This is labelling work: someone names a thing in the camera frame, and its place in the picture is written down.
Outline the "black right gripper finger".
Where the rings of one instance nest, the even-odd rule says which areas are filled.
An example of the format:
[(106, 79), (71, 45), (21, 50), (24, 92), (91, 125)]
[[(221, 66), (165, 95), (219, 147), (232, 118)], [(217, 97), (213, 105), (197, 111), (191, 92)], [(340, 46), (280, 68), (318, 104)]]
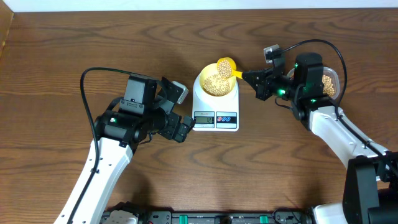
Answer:
[(263, 100), (264, 99), (264, 86), (260, 83), (258, 84), (257, 80), (250, 80), (248, 81), (250, 86), (256, 92), (256, 98)]
[(242, 79), (248, 84), (259, 84), (263, 76), (266, 74), (266, 69), (263, 70), (250, 70), (242, 73)]

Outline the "yellow measuring scoop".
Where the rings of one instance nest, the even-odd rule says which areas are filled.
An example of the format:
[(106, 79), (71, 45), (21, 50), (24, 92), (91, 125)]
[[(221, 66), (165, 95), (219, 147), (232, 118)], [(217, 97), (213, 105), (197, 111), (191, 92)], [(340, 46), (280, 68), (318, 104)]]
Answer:
[(226, 59), (230, 63), (231, 68), (232, 68), (231, 77), (236, 77), (236, 78), (242, 79), (242, 72), (237, 71), (236, 63), (232, 58), (224, 57), (224, 58), (220, 58), (220, 59)]

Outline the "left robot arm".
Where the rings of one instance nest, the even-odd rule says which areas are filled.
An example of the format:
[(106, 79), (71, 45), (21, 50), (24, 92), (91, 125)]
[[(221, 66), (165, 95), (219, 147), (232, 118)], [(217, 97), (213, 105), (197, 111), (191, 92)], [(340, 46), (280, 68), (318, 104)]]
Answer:
[(139, 145), (151, 142), (155, 134), (184, 142), (195, 121), (172, 110), (187, 94), (179, 82), (131, 75), (125, 95), (96, 118), (87, 160), (56, 223), (99, 223)]

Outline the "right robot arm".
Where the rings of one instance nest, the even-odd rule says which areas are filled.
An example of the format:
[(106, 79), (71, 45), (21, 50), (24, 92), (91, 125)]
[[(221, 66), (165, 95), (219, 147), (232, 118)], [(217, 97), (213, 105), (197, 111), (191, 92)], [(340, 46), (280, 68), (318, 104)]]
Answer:
[(322, 56), (300, 54), (293, 78), (284, 75), (284, 56), (267, 54), (273, 66), (244, 72), (242, 78), (266, 100), (278, 96), (307, 130), (320, 137), (346, 167), (340, 203), (318, 205), (303, 223), (397, 223), (397, 153), (359, 130), (323, 92)]

